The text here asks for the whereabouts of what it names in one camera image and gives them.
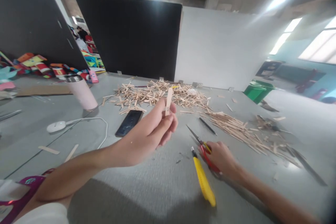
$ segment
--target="white cable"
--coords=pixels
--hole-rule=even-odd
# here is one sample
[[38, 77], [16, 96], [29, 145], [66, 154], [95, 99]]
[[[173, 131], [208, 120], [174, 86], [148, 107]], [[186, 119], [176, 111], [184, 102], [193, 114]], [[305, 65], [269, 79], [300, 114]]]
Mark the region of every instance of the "white cable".
[[77, 122], [77, 121], [91, 120], [91, 119], [102, 119], [106, 123], [105, 138], [102, 141], [102, 143], [99, 145], [99, 147], [97, 148], [97, 149], [99, 149], [103, 145], [103, 143], [105, 142], [105, 140], [107, 139], [107, 130], [109, 128], [109, 124], [103, 118], [101, 118], [101, 117], [87, 117], [87, 118], [81, 118], [81, 119], [77, 119], [77, 120], [73, 120], [73, 121], [68, 121], [65, 124], [66, 125], [70, 125], [70, 124], [73, 124], [74, 122]]

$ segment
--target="white partition wall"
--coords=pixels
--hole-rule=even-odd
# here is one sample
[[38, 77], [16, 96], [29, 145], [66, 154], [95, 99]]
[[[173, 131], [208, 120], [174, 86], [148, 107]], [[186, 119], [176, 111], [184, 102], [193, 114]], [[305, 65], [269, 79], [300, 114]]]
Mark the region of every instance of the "white partition wall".
[[244, 91], [288, 23], [183, 7], [175, 81]]

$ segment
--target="pink tumbler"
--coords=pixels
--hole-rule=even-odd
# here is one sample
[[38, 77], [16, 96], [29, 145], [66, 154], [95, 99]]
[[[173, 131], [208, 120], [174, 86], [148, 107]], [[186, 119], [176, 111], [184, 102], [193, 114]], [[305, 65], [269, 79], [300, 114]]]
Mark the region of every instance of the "pink tumbler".
[[66, 75], [65, 82], [67, 82], [71, 92], [76, 96], [83, 109], [92, 110], [98, 107], [95, 97], [81, 76], [77, 74]]

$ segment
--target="person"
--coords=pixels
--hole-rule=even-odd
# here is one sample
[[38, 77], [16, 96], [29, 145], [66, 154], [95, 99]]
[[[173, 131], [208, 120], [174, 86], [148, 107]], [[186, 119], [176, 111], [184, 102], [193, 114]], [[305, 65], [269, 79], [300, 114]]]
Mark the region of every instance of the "person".
[[[112, 167], [134, 166], [164, 146], [175, 132], [176, 106], [164, 116], [162, 98], [125, 137], [116, 143], [79, 155], [62, 164], [41, 184], [36, 194], [17, 216], [15, 224], [67, 224], [67, 208], [74, 193], [98, 172]], [[255, 194], [283, 223], [318, 223], [311, 215], [295, 207], [240, 166], [222, 142], [207, 142], [209, 159], [228, 179]]]
[[83, 28], [80, 26], [77, 26], [77, 30], [78, 30], [78, 35], [85, 42], [86, 41], [85, 36], [88, 35], [88, 33], [85, 30], [83, 30]]
[[76, 34], [73, 33], [73, 36], [75, 37], [75, 40], [76, 40], [76, 43], [77, 43], [79, 49], [80, 50], [84, 50], [86, 52], [89, 52], [88, 45], [82, 39], [80, 39], [78, 37], [78, 35], [76, 35]]

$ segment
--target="hand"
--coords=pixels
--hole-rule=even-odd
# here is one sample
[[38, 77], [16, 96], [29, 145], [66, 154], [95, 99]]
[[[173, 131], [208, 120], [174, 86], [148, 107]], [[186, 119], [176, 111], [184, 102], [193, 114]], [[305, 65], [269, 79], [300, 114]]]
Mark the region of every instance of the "hand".
[[106, 148], [105, 160], [108, 167], [137, 165], [157, 147], [166, 144], [178, 125], [173, 102], [170, 105], [170, 115], [165, 117], [163, 110], [166, 102], [166, 98], [160, 99], [152, 111], [126, 136]]
[[224, 176], [234, 181], [239, 180], [242, 168], [235, 161], [229, 148], [222, 142], [209, 141], [206, 144], [211, 149], [211, 154], [206, 154], [209, 160], [220, 169]]

